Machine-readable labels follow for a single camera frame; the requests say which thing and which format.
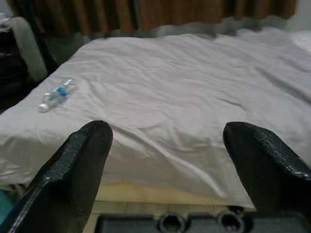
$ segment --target white duvet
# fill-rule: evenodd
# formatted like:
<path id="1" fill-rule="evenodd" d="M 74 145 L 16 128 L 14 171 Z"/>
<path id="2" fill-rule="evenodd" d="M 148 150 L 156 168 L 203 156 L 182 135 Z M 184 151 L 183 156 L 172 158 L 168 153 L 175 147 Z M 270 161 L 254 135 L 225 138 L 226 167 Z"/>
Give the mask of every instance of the white duvet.
<path id="1" fill-rule="evenodd" d="M 79 89 L 39 113 L 44 93 L 64 78 Z M 311 164 L 311 56 L 272 29 L 92 41 L 0 115 L 0 185 L 30 181 L 72 132 L 98 119 L 114 133 L 103 182 L 251 206 L 225 150 L 224 126 L 268 128 Z"/>

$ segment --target water bottle cap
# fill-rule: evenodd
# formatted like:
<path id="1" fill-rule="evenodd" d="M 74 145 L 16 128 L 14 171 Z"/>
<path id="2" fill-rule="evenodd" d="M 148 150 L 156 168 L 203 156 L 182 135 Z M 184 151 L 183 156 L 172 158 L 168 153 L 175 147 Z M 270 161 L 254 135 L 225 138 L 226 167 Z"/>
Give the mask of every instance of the water bottle cap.
<path id="1" fill-rule="evenodd" d="M 48 111 L 49 106 L 46 103 L 42 103 L 38 106 L 39 112 L 45 113 Z"/>

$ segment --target white bedsheet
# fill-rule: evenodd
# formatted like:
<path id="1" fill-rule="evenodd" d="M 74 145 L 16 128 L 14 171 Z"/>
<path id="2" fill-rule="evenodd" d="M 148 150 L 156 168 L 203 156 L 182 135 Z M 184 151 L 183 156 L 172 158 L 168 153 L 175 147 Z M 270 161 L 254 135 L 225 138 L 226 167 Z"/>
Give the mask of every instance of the white bedsheet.
<path id="1" fill-rule="evenodd" d="M 44 93 L 68 77 L 79 89 L 39 113 Z M 103 182 L 251 206 L 223 144 L 225 124 L 268 128 L 311 164 L 310 103 L 311 56 L 279 30 L 95 40 L 0 116 L 0 185 L 28 182 L 72 132 L 102 119 L 114 132 Z"/>

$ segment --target curtain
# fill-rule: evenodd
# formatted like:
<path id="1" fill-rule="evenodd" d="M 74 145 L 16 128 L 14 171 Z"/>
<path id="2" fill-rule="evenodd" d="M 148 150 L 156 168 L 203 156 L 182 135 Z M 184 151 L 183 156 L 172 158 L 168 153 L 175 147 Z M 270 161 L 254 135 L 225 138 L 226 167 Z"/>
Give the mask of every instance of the curtain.
<path id="1" fill-rule="evenodd" d="M 15 12 L 23 0 L 7 0 Z M 31 0 L 40 28 L 49 35 L 84 35 L 137 28 L 132 0 Z"/>
<path id="2" fill-rule="evenodd" d="M 137 0 L 141 28 L 189 22 L 220 23 L 225 17 L 240 20 L 268 15 L 284 19 L 295 14 L 297 0 Z"/>
<path id="3" fill-rule="evenodd" d="M 7 0 L 18 12 L 18 3 Z M 48 35 L 92 35 L 121 29 L 131 34 L 139 26 L 149 31 L 161 25 L 190 22 L 220 23 L 225 17 L 262 19 L 275 15 L 288 19 L 298 0 L 27 0 Z"/>

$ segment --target mattress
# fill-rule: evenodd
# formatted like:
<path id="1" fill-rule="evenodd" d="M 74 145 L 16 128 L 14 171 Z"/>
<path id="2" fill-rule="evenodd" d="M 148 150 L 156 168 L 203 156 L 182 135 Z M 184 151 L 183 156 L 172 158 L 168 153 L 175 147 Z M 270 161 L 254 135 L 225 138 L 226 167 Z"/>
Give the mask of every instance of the mattress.
<path id="1" fill-rule="evenodd" d="M 311 55 L 276 29 L 236 37 L 99 39 L 0 115 L 0 185 L 27 183 L 92 120 L 114 140 L 103 184 L 173 188 L 252 207 L 222 132 L 230 121 L 268 128 L 311 164 Z M 79 89 L 39 113 L 44 93 Z"/>

